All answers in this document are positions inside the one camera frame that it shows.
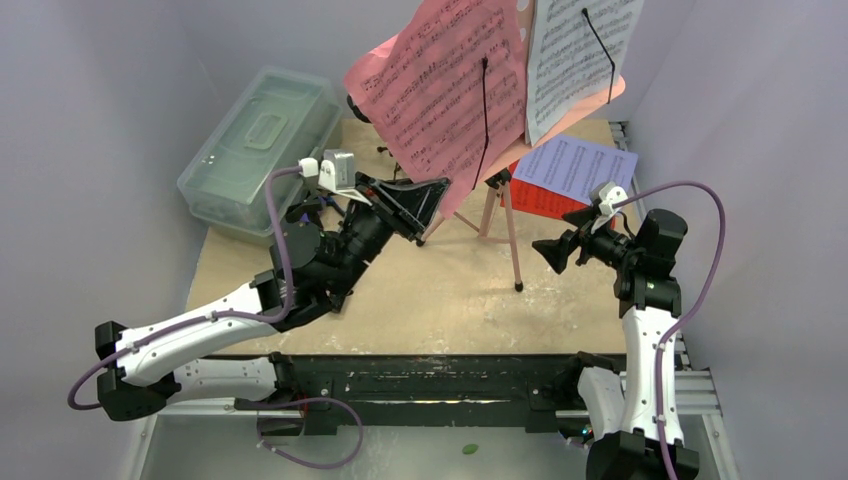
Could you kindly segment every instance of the pink sheet music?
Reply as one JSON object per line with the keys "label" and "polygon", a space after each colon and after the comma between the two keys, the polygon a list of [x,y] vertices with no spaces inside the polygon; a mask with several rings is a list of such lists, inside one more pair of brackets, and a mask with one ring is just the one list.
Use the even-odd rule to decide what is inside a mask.
{"label": "pink sheet music", "polygon": [[452,181],[448,217],[481,171],[524,133],[526,69],[515,0],[425,0],[397,36],[357,60],[344,79],[413,181]]}

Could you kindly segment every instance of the white wall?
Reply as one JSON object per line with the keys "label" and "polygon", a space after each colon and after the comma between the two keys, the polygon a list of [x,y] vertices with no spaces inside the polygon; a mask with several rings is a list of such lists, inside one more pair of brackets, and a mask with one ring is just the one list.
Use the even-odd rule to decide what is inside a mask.
{"label": "white wall", "polygon": [[[631,123],[642,187],[702,180],[729,219],[717,281],[687,330],[711,367],[743,478],[845,478],[848,177],[844,2],[698,2]],[[677,272],[691,305],[716,213],[689,222]]]}
{"label": "white wall", "polygon": [[129,426],[65,395],[97,324],[182,310],[175,182],[224,108],[165,0],[4,1],[0,62],[0,476],[114,480]]}
{"label": "white wall", "polygon": [[[356,59],[396,34],[420,0],[179,0],[183,24],[225,103],[263,65],[329,78],[339,100]],[[627,90],[595,116],[627,120],[648,90],[695,0],[646,0],[622,74]]]}

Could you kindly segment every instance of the sheet music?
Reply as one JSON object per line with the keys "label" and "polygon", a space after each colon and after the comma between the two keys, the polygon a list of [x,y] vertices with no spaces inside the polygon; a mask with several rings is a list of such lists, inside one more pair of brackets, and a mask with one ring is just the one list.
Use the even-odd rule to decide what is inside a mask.
{"label": "sheet music", "polygon": [[450,216],[482,170],[524,132],[524,51],[515,0],[425,0],[397,36],[360,58],[345,87],[413,181],[452,181]]}
{"label": "sheet music", "polygon": [[644,0],[537,0],[527,64],[527,135],[535,145],[577,102],[610,87],[611,66],[592,25],[616,65],[618,81],[627,44]]}

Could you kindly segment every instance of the plastic box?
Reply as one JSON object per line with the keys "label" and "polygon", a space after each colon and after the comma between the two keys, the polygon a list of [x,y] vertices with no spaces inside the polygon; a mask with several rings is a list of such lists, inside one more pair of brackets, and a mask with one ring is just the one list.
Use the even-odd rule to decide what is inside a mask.
{"label": "plastic box", "polygon": [[[177,181],[192,215],[228,236],[270,245],[265,179],[338,148],[340,116],[328,80],[263,68]],[[291,204],[302,185],[296,175],[278,178],[277,206]]]}

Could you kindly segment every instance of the wooden table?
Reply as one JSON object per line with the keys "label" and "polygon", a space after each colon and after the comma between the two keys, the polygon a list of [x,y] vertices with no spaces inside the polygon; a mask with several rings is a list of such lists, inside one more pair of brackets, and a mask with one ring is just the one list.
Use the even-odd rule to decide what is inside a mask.
{"label": "wooden table", "polygon": [[[394,161],[370,125],[343,121],[342,148],[357,169],[391,178]],[[582,120],[566,133],[614,145],[605,120]],[[479,218],[478,188],[460,211]],[[325,213],[325,225],[338,219]],[[630,214],[631,223],[636,216]],[[516,212],[524,291],[513,289],[509,245],[479,242],[461,222],[447,221],[427,244],[395,236],[356,285],[341,314],[328,314],[284,334],[231,346],[228,353],[428,354],[624,352],[615,272],[597,261],[569,265],[557,276],[530,242],[558,237],[566,224]],[[492,235],[505,236],[496,213]],[[217,299],[270,268],[268,250],[210,229],[200,254],[188,308]]]}

